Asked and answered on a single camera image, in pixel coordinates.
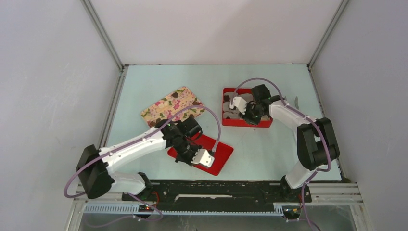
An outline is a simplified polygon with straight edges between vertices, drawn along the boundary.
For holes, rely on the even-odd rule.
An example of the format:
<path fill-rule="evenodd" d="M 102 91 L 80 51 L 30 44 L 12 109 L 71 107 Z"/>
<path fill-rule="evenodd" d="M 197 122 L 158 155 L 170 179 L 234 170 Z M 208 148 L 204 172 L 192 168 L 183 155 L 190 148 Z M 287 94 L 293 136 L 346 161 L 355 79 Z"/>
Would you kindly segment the red chocolate box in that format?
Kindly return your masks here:
<path fill-rule="evenodd" d="M 232 99 L 235 88 L 224 88 L 222 91 L 222 125 L 227 127 L 269 128 L 273 119 L 264 116 L 258 125 L 250 125 L 239 117 L 238 110 L 231 110 L 229 102 Z"/>

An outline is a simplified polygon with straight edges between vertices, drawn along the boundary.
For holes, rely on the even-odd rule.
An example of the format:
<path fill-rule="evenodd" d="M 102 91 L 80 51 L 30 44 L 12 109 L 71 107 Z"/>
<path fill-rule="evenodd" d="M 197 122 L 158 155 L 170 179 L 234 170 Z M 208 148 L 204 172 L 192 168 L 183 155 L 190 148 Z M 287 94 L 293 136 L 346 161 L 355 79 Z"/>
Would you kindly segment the red box lid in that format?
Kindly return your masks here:
<path fill-rule="evenodd" d="M 202 165 L 189 165 L 191 167 L 195 167 L 199 170 L 202 170 L 210 175 L 218 176 L 228 161 L 229 157 L 231 156 L 234 149 L 231 146 L 228 146 L 222 142 L 216 147 L 216 150 L 213 151 L 212 148 L 214 147 L 216 140 L 206 136 L 203 134 L 202 131 L 197 132 L 196 134 L 189 136 L 189 135 L 166 135 L 164 136 L 166 140 L 166 147 L 169 148 L 167 154 L 174 158 L 176 157 L 176 151 L 173 148 L 174 146 L 181 145 L 183 142 L 190 142 L 191 144 L 194 142 L 197 145 L 201 145 L 201 149 L 211 150 L 213 152 L 213 157 L 215 158 L 213 165 L 210 168 L 206 168 Z"/>

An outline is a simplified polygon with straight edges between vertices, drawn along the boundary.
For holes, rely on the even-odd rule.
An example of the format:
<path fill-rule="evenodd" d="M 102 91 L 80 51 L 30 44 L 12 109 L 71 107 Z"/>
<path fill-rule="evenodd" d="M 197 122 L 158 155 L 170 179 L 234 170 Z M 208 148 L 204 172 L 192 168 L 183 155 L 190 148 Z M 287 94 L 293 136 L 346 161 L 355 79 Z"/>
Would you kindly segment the white handled metal tongs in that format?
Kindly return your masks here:
<path fill-rule="evenodd" d="M 299 110 L 299 98 L 298 96 L 295 97 L 283 97 L 284 101 L 292 108 L 295 108 L 296 110 Z"/>

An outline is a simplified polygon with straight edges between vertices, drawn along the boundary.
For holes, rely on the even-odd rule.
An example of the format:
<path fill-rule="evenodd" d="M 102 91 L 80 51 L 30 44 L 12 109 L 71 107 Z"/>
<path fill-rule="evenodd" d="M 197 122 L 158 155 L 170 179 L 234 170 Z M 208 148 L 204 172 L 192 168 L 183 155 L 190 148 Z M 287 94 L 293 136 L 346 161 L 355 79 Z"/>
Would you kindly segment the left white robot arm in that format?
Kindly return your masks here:
<path fill-rule="evenodd" d="M 76 170 L 89 199 L 96 199 L 107 192 L 130 193 L 140 200 L 151 197 L 152 187 L 145 173 L 120 173 L 125 164 L 147 154 L 173 148 L 176 161 L 190 166 L 203 164 L 210 166 L 213 158 L 202 146 L 190 141 L 201 127 L 194 118 L 171 122 L 164 120 L 147 132 L 110 147 L 97 149 L 87 146 L 80 157 Z"/>

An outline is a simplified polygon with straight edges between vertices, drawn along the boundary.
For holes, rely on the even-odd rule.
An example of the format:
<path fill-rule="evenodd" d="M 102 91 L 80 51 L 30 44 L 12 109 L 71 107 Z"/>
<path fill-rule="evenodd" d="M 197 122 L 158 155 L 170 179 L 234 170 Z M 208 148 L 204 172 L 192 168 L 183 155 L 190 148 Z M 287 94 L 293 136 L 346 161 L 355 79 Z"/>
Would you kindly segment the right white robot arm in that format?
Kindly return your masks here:
<path fill-rule="evenodd" d="M 278 120 L 296 134 L 298 161 L 282 180 L 280 196 L 292 201 L 299 195 L 299 187 L 308 183 L 317 172 L 329 172 L 332 161 L 339 157 L 339 148 L 332 122 L 315 119 L 292 107 L 281 96 L 272 96 L 264 85 L 251 89 L 253 100 L 246 104 L 242 118 L 257 125 L 261 117 Z"/>

